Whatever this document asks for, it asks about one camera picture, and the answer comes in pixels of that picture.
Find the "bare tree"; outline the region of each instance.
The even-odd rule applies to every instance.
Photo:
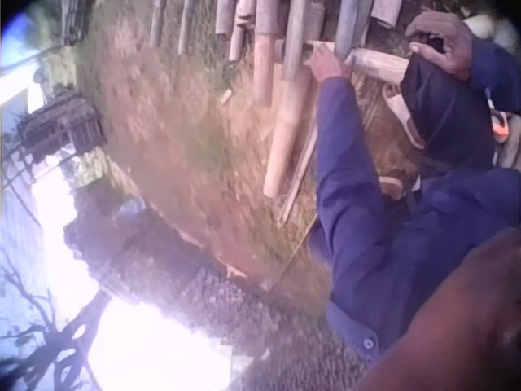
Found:
[[[20,273],[11,263],[11,259],[6,251],[3,248],[0,248],[0,250],[4,254],[7,264],[7,266],[0,266],[3,277],[36,309],[42,321],[41,323],[32,323],[22,332],[0,336],[0,339],[20,340],[30,338],[39,333],[44,341],[43,345],[39,345],[28,357],[8,358],[4,364],[11,366],[12,369],[6,373],[6,376],[10,376],[15,380],[23,379],[27,385],[27,390],[32,391],[36,389],[40,380],[49,370],[50,365],[54,364],[55,391],[73,391],[82,386],[82,383],[77,380],[81,369],[85,367],[93,386],[101,390],[90,369],[87,357],[90,346],[98,332],[101,315],[110,302],[111,297],[100,289],[94,298],[81,309],[78,315],[59,331],[56,326],[55,307],[49,290],[47,290],[46,297],[29,293],[20,278]],[[45,306],[49,307],[49,313],[42,303],[46,303]],[[82,326],[85,326],[84,332],[80,336],[75,337]],[[62,352],[69,350],[72,353],[58,360],[58,356]]]

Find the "person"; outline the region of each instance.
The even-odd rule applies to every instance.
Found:
[[[357,391],[521,389],[521,233],[472,250]]]
[[[493,168],[488,106],[489,96],[496,109],[520,114],[516,58],[474,37],[455,15],[423,13],[406,36],[443,39],[442,52],[411,42],[400,85],[425,145],[411,208],[400,201],[386,208],[350,83],[352,61],[343,66],[325,46],[309,60],[320,83],[320,223],[309,247],[331,264],[331,328],[369,360],[405,334],[469,251],[503,229],[519,229],[521,220],[521,174]]]

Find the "ground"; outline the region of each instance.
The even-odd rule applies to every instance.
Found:
[[[389,32],[372,23],[370,48],[407,56],[405,26],[430,0],[405,0]],[[182,1],[168,0],[159,48],[148,46],[151,2],[97,2],[85,40],[74,48],[79,89],[99,110],[107,146],[102,152],[127,190],[141,194],[185,239],[244,273],[253,283],[275,278],[315,216],[314,165],[289,222],[276,227],[284,196],[262,194],[270,131],[282,83],[276,69],[274,104],[252,100],[252,51],[225,61],[226,42],[213,34],[215,2],[197,2],[188,56],[177,55]],[[322,39],[332,40],[338,0],[328,0]],[[358,101],[377,169],[410,186],[418,154],[383,104],[382,85],[357,77]],[[220,104],[227,89],[231,99]],[[302,124],[301,138],[312,115]],[[292,166],[299,155],[297,142]],[[289,185],[291,172],[288,173]],[[318,315],[329,292],[329,271],[303,248],[275,294]]]

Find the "hand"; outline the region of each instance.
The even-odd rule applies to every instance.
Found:
[[[472,66],[472,32],[466,24],[454,14],[424,12],[409,25],[405,36],[414,38],[422,34],[442,38],[444,53],[421,42],[411,42],[410,49],[457,79],[468,81]]]
[[[304,64],[311,67],[313,75],[322,83],[330,77],[345,77],[351,79],[352,56],[350,55],[345,64],[342,64],[335,54],[324,44],[317,47],[311,58]]]

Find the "button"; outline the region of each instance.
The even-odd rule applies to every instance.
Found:
[[[364,348],[366,348],[367,350],[373,349],[374,348],[373,340],[371,340],[370,338],[365,338],[364,339]]]

